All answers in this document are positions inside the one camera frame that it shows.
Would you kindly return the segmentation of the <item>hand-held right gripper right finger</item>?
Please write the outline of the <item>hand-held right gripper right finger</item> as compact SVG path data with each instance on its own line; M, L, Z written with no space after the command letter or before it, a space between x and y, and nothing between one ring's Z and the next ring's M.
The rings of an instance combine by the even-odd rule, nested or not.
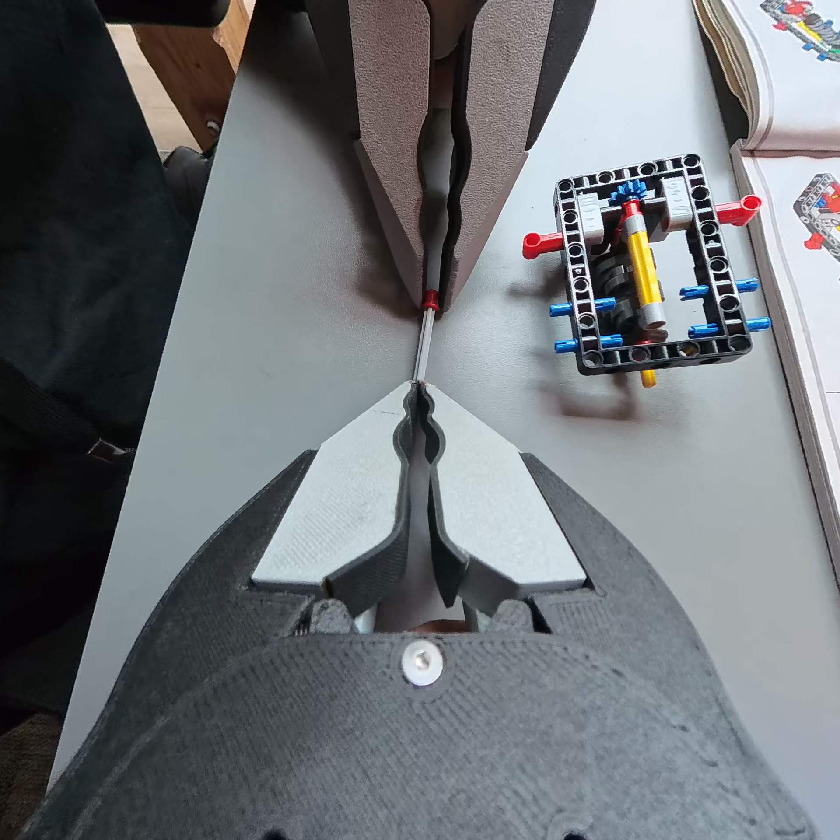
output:
M492 616L506 600L582 588L586 572L523 453L434 385L421 384L420 420L444 604Z

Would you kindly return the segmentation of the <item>person's dark clothing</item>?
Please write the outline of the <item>person's dark clothing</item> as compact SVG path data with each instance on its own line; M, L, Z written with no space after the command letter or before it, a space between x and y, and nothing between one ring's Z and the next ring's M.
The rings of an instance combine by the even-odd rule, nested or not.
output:
M2 734L61 720L214 149L161 159L106 23L228 2L1 2Z

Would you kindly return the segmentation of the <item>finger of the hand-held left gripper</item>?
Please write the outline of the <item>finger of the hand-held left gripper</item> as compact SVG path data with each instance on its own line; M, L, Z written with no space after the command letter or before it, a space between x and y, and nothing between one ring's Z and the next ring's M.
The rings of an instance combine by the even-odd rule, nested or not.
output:
M528 158L553 1L489 1L456 50L448 228L439 281L449 310L463 290Z
M431 112L432 20L422 1L350 1L360 138L353 142L400 278L424 302L426 195L418 145Z

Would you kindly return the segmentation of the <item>lego instruction booklet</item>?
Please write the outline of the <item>lego instruction booklet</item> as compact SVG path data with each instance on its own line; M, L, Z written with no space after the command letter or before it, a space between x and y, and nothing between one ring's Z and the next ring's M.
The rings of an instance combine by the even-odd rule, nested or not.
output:
M763 199L753 254L839 572L838 2L694 2L749 119L731 159Z

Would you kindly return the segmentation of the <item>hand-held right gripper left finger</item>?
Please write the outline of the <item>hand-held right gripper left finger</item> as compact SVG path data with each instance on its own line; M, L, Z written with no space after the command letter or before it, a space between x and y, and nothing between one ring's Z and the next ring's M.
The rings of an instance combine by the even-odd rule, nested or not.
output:
M267 591L324 595L353 617L406 570L417 384L407 381L312 454L252 575Z

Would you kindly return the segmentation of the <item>grey lego axle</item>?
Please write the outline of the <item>grey lego axle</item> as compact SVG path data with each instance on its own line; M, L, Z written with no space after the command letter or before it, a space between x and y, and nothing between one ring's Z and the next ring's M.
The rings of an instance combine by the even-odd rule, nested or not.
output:
M424 382L427 371L428 355L431 348L435 316L437 311L434 308L423 310L421 332L416 351L413 379L415 382Z

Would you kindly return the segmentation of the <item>RIGHT marker sign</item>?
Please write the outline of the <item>RIGHT marker sign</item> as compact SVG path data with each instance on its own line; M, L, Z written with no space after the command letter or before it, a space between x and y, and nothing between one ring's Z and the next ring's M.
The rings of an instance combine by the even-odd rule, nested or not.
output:
M231 2L215 28L108 26L159 150L217 140L255 5Z

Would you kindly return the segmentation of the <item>black lego frame assembly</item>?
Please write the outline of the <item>black lego frame assembly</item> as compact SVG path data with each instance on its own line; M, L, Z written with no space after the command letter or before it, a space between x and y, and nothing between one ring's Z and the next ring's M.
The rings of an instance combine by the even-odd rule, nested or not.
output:
M757 278L738 278L722 230L745 227L762 207L759 196L716 203L696 153L571 175L553 194L557 231L529 233L525 259L559 253L566 302L549 315L567 318L572 337L554 352L570 355L583 375L639 373L644 388L657 371L731 362L748 354L753 336L771 330L768 317L749 318L746 295ZM667 318L666 288L654 246L685 240L693 282L677 289L702 320L679 330Z

